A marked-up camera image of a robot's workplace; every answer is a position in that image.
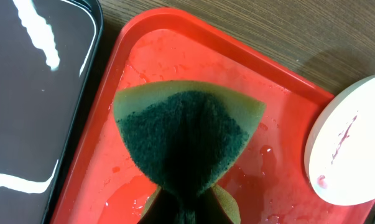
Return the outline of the white plate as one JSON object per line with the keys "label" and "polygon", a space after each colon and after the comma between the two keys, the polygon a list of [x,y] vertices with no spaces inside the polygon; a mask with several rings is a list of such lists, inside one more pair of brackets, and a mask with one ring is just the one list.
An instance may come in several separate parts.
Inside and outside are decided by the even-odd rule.
{"label": "white plate", "polygon": [[317,118],[304,153],[315,193],[333,205],[375,199],[375,75],[339,93]]}

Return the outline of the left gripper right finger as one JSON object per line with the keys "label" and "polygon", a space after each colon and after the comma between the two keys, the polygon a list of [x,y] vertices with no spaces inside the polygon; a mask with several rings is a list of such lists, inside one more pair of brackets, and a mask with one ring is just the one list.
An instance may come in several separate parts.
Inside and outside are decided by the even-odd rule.
{"label": "left gripper right finger", "polygon": [[213,189],[203,192],[195,204],[196,224],[233,224],[223,210]]}

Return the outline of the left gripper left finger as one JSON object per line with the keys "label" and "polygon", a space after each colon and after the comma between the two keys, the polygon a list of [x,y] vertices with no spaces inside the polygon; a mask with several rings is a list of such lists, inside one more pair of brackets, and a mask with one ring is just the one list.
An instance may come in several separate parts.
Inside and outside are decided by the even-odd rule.
{"label": "left gripper left finger", "polygon": [[179,212],[177,199],[168,191],[158,188],[144,205],[138,224],[172,224]]}

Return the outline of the green scrubbing sponge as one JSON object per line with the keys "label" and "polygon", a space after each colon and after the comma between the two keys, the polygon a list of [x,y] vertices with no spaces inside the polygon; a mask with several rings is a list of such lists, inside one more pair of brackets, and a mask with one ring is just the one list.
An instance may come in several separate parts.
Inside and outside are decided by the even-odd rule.
{"label": "green scrubbing sponge", "polygon": [[175,223],[196,223],[198,197],[213,189],[233,223],[241,221],[235,199],[218,180],[242,154],[265,104],[206,82],[171,80],[119,90],[116,126],[139,170],[178,201]]}

